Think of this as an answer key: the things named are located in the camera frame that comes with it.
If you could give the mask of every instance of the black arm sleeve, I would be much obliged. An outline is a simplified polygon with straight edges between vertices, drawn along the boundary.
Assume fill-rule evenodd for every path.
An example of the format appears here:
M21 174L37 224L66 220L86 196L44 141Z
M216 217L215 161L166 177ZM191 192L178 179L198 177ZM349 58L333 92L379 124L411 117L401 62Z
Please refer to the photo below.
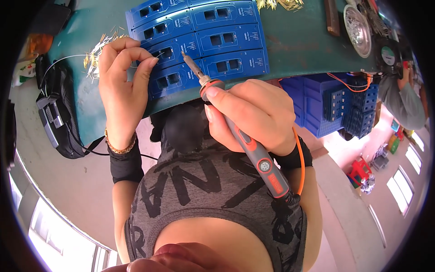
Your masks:
M142 170L142 158L139 150L139 139L130 152L117 154L110 147L107 147L110 154L110 172L112 173L113 183L121 180L129 180L139 183L144 177Z
M304 143L301 137L299 137L299 142L302 147L302 154L304 156L305 167L313 166L313 157L308 149L307 145ZM278 156L273 153L269 153L272 158L281 166L281 170L291 170L295 168L301 168L301 157L299 156L298 146L296 145L293 151L286 156Z

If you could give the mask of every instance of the metal dish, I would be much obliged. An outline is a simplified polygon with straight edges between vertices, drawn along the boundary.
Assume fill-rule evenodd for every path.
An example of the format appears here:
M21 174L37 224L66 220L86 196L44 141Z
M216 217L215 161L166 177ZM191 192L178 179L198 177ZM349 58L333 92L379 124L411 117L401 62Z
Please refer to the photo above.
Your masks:
M367 58L371 52L371 35L367 20L352 6L346 5L343 11L346 31L358 55Z

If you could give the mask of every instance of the black bag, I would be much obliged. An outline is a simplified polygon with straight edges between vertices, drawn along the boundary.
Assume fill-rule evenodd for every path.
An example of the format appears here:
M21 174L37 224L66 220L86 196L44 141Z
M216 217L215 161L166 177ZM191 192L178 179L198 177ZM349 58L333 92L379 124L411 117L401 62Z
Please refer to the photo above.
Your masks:
M37 84L42 90L36 104L51 145L68 159L86 156L103 140L104 136L92 142L83 152L77 128L71 73L60 61L53 65L44 77L45 71L50 66L48 56L41 55L35 62Z

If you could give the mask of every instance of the person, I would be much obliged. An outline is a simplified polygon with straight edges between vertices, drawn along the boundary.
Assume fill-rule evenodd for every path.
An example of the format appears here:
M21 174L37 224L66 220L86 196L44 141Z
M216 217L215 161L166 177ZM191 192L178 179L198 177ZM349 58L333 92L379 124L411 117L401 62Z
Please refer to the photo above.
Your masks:
M420 97L414 90L413 72L403 67L403 78L383 76L379 82L378 98L397 121L408 130L424 127L428 119L428 103L424 85Z
M305 180L300 202L272 198L231 134L227 115L280 164L291 192L301 161L293 101L282 89L247 80L229 91L211 87L201 103L208 129L201 148L180 153L163 130L158 162L144 175L135 130L147 105L153 57L121 38L99 59L101 99L113 176L115 241L122 265L105 272L308 271L320 249L322 217L312 157L301 138ZM127 81L131 62L139 64Z

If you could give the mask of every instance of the green workbench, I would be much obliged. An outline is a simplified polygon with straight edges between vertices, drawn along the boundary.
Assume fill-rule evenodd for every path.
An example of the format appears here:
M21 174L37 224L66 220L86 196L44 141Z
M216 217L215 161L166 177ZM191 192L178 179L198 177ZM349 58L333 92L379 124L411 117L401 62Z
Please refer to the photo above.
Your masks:
M337 9L344 9L345 0L336 0ZM53 40L49 51L52 60L83 54L100 41L101 35L114 26L125 29L119 35L128 34L125 11L145 0L86 0L77 1L65 29ZM361 58L346 37L334 37L326 31L326 15L323 0L306 0L303 9L287 11L280 5L276 10L261 9L261 22L266 37L270 73L258 76L261 80L325 72L375 71L375 58ZM77 122L84 144L104 134L106 115L98 91L98 80L82 73L84 57L64 60L73 72ZM128 71L131 79L134 69ZM226 82L227 87L246 78ZM149 101L145 116L163 109L199 98L199 88L193 88Z

